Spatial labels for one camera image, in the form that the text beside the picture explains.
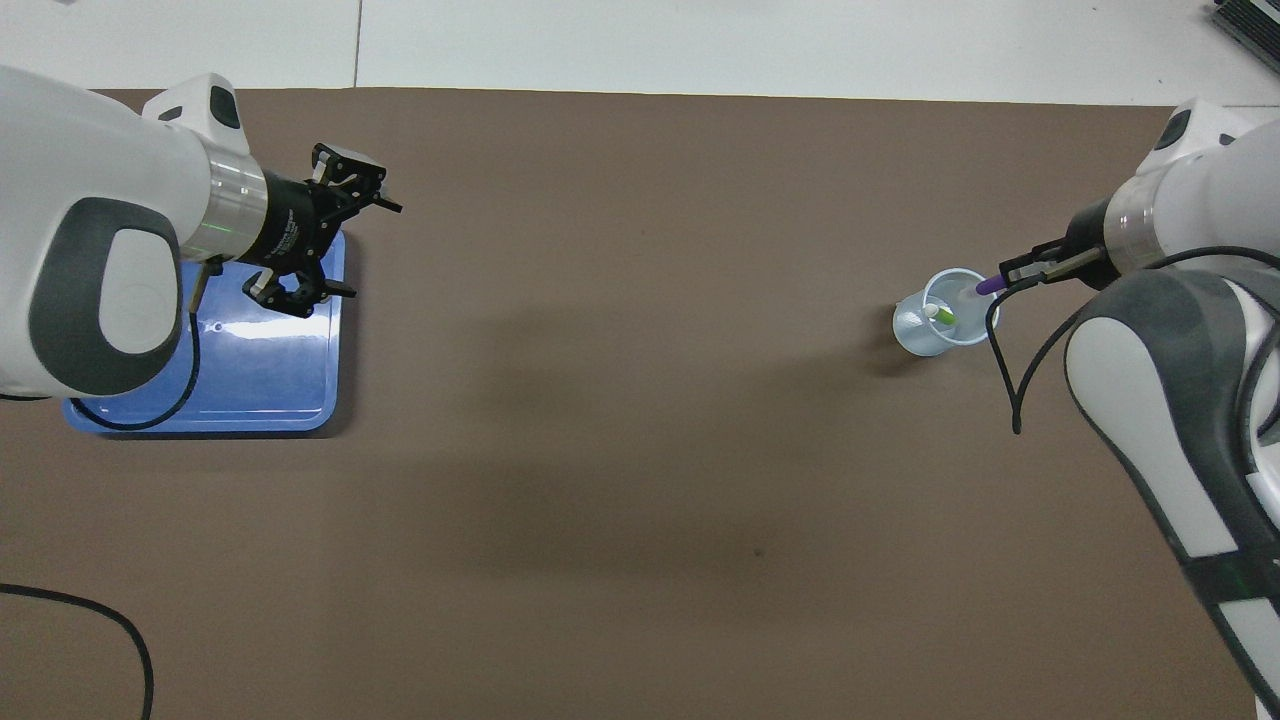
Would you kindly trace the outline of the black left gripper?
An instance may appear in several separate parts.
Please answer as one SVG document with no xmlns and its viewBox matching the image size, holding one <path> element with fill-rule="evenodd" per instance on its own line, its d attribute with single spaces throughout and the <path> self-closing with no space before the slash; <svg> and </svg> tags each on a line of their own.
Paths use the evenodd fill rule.
<svg viewBox="0 0 1280 720">
<path fill-rule="evenodd" d="M 265 310 L 303 319 L 330 299 L 358 296 L 326 277 L 321 260 L 307 260 L 321 234 L 319 218 L 353 218 L 370 206 L 403 211 L 387 193 L 387 168 L 369 155 L 317 142 L 311 163 L 308 181 L 264 172 L 268 208 L 255 241 L 239 255 L 241 263 L 264 268 L 243 283 L 243 293 Z M 276 272 L 292 272 L 294 287 Z"/>
</svg>

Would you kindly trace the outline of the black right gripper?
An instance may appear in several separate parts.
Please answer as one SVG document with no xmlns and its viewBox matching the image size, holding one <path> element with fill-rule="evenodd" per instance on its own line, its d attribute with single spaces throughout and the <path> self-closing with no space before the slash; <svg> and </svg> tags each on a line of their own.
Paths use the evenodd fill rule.
<svg viewBox="0 0 1280 720">
<path fill-rule="evenodd" d="M 1110 202 L 1110 199 L 1101 199 L 1075 213 L 1064 237 L 1001 261 L 998 275 L 1005 287 L 1011 288 L 1023 281 L 1079 281 L 1093 291 L 1102 291 L 1112 284 L 1120 273 L 1106 249 L 1105 219 Z"/>
</svg>

